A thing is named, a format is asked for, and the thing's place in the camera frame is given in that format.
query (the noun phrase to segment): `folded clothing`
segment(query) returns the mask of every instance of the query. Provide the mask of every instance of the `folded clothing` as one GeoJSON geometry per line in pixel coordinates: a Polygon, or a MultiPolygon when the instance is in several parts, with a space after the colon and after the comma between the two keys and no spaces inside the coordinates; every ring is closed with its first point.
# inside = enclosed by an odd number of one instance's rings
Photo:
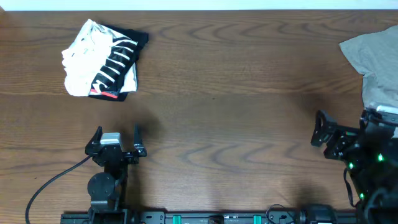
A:
{"type": "Polygon", "coordinates": [[[398,26],[364,34],[340,44],[355,70],[364,75],[362,99],[398,107],[398,26]]]}
{"type": "Polygon", "coordinates": [[[88,20],[62,52],[65,88],[73,96],[124,101],[137,90],[136,61],[148,34],[88,20]]]}

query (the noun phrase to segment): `white cloth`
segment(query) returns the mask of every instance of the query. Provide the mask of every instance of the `white cloth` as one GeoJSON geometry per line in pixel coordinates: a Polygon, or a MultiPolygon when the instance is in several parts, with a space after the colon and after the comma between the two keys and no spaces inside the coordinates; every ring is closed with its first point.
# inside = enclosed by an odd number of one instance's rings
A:
{"type": "MultiPolygon", "coordinates": [[[[126,36],[91,19],[87,20],[75,41],[62,52],[62,65],[67,72],[65,88],[69,94],[73,96],[93,94],[90,93],[91,83],[110,55],[111,47],[114,45],[113,39],[121,37],[126,36]]],[[[136,90],[137,77],[134,63],[124,77],[121,93],[136,90]]]]}
{"type": "Polygon", "coordinates": [[[364,34],[340,44],[345,57],[363,76],[362,99],[398,107],[398,26],[364,34]]]}

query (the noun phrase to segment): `wooden tabletop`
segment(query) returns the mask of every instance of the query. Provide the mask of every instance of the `wooden tabletop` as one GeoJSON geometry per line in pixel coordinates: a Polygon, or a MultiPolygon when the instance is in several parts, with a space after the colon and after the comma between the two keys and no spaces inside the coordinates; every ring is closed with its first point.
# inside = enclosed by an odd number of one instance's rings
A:
{"type": "MultiPolygon", "coordinates": [[[[0,17],[0,223],[23,223],[46,181],[85,157],[98,125],[148,157],[134,208],[349,208],[342,162],[310,145],[315,112],[358,126],[362,78],[338,44],[398,23],[397,11],[6,12],[0,17]],[[68,95],[61,51],[87,19],[143,30],[139,89],[123,103],[68,95]]],[[[89,161],[49,185],[32,223],[87,211],[89,161]]]]}

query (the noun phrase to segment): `white stripe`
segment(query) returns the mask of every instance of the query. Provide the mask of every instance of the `white stripe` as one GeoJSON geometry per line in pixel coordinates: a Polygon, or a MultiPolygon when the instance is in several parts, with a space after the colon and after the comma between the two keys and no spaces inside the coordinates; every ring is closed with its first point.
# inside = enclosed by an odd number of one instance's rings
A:
{"type": "Polygon", "coordinates": [[[135,42],[135,41],[133,41],[133,40],[128,40],[128,39],[118,40],[118,41],[116,41],[115,43],[113,43],[113,45],[114,45],[114,46],[115,46],[115,45],[118,45],[118,44],[120,44],[121,42],[130,42],[130,43],[132,43],[132,44],[134,44],[134,45],[137,45],[137,42],[135,42]]]}
{"type": "Polygon", "coordinates": [[[129,51],[131,51],[131,52],[134,52],[133,50],[131,50],[131,49],[128,48],[128,47],[122,47],[122,48],[127,49],[127,50],[129,50],[129,51]]]}
{"type": "Polygon", "coordinates": [[[122,56],[122,57],[124,57],[125,59],[127,59],[127,60],[130,60],[130,58],[128,57],[128,56],[126,56],[126,55],[124,55],[124,54],[122,54],[122,53],[119,53],[119,52],[113,52],[114,54],[117,54],[117,55],[120,55],[120,56],[122,56]]]}
{"type": "Polygon", "coordinates": [[[108,58],[108,60],[110,60],[111,62],[114,62],[114,63],[116,63],[116,64],[118,64],[118,65],[122,66],[123,68],[125,67],[125,65],[124,65],[123,63],[121,63],[121,62],[118,62],[118,61],[112,60],[112,59],[110,59],[110,58],[108,58]]]}
{"type": "Polygon", "coordinates": [[[110,77],[108,74],[104,73],[103,71],[99,71],[100,74],[102,74],[103,76],[105,76],[106,78],[108,78],[108,80],[111,80],[112,82],[114,82],[114,79],[112,77],[110,77]]]}
{"type": "Polygon", "coordinates": [[[120,75],[120,72],[119,72],[119,71],[117,71],[116,69],[114,69],[114,68],[111,68],[111,67],[109,67],[109,66],[106,66],[106,65],[104,65],[104,66],[105,66],[105,67],[107,67],[107,68],[110,68],[112,71],[116,72],[116,74],[120,75]]]}

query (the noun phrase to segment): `cable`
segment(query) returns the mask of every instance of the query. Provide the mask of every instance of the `cable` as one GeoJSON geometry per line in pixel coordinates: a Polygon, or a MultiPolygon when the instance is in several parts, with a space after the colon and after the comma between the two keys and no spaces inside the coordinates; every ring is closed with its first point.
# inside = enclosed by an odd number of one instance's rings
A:
{"type": "Polygon", "coordinates": [[[348,193],[349,204],[350,204],[352,207],[355,208],[356,206],[354,205],[353,191],[351,190],[351,186],[350,186],[350,184],[349,184],[348,181],[347,181],[347,168],[344,169],[343,177],[344,177],[344,182],[346,183],[346,187],[347,187],[347,193],[348,193]]]}
{"type": "MultiPolygon", "coordinates": [[[[272,220],[270,220],[269,218],[268,218],[268,211],[273,207],[273,206],[276,206],[276,205],[278,205],[278,206],[281,206],[282,208],[285,208],[283,205],[280,205],[280,204],[273,204],[273,205],[271,205],[268,209],[267,209],[267,211],[266,211],[266,218],[268,219],[268,221],[269,222],[271,222],[272,224],[276,224],[276,223],[274,223],[272,220]]],[[[293,215],[291,215],[288,211],[286,211],[287,212],[287,214],[292,218],[292,222],[290,222],[290,223],[294,223],[294,217],[293,217],[293,215]]]]}
{"type": "Polygon", "coordinates": [[[36,199],[36,197],[38,196],[38,194],[46,187],[48,186],[48,184],[51,184],[53,181],[57,180],[59,177],[69,173],[70,171],[74,170],[76,167],[82,165],[83,163],[85,163],[89,158],[91,158],[91,156],[87,156],[85,159],[83,159],[81,162],[79,162],[78,164],[74,165],[73,167],[63,171],[62,173],[56,175],[55,177],[51,178],[49,181],[47,181],[47,183],[45,183],[43,186],[41,186],[41,188],[39,188],[36,193],[33,195],[33,197],[30,199],[29,203],[26,206],[26,211],[25,211],[25,221],[26,224],[30,224],[29,221],[29,210],[30,210],[30,206],[32,206],[33,201],[36,199]]]}

